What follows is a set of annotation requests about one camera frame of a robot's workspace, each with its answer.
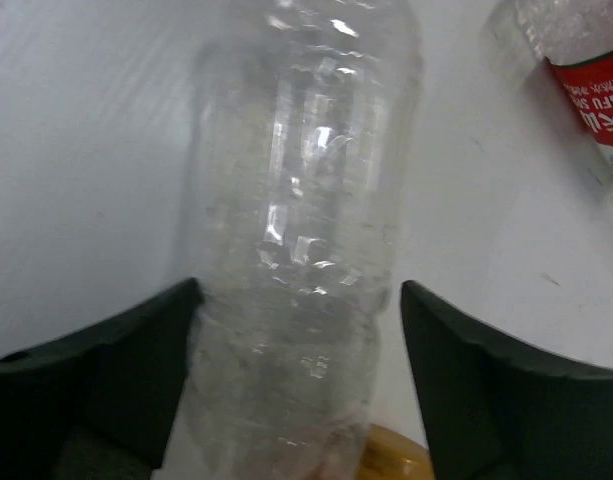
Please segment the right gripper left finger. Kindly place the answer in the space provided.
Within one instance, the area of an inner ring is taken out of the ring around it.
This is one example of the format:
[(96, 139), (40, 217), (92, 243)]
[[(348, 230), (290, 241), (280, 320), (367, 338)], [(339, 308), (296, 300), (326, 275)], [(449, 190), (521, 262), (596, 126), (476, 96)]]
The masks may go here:
[(0, 479), (148, 479), (163, 466), (201, 288), (185, 279), (0, 358)]

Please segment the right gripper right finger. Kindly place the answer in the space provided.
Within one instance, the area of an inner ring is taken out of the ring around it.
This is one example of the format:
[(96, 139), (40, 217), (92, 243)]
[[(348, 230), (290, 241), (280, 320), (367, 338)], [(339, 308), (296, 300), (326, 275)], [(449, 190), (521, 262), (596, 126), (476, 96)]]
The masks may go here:
[(438, 479), (613, 479), (613, 370), (542, 350), (415, 281), (410, 369)]

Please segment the clear unlabelled plastic bottle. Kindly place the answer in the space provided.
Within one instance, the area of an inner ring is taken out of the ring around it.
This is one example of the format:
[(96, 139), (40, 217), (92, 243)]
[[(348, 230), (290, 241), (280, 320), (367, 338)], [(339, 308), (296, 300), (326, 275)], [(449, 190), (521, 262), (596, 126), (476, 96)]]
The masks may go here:
[(179, 238), (200, 478), (353, 477), (420, 73), (406, 1), (221, 3)]

